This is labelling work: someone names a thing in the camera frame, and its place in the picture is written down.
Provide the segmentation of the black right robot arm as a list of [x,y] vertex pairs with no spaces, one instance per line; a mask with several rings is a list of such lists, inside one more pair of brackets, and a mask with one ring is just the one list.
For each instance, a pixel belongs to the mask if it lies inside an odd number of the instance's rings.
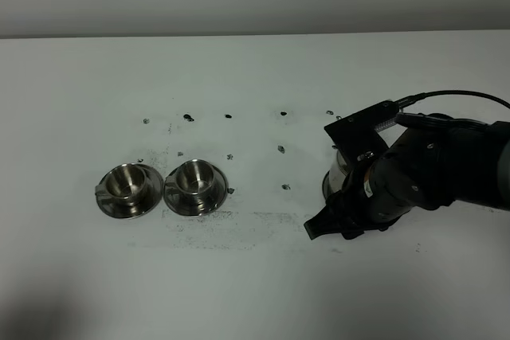
[[509,124],[431,115],[443,128],[408,127],[382,153],[350,166],[340,190],[304,224],[311,239],[339,233],[352,240],[385,231],[418,207],[455,201],[509,208]]

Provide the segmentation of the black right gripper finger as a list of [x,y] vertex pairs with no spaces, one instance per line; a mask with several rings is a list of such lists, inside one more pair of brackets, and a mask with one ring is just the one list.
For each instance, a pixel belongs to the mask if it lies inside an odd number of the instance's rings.
[[304,229],[311,240],[329,234],[344,234],[342,216],[331,206],[324,206],[314,217],[304,223]]

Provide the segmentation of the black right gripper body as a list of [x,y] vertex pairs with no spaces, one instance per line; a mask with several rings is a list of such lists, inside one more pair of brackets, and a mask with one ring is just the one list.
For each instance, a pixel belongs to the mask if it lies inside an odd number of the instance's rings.
[[371,180],[374,164],[373,161],[365,162],[347,176],[343,188],[336,192],[344,195],[342,201],[326,202],[342,216],[345,232],[340,235],[345,240],[353,240],[366,231],[384,232],[412,209],[386,187],[377,186]]

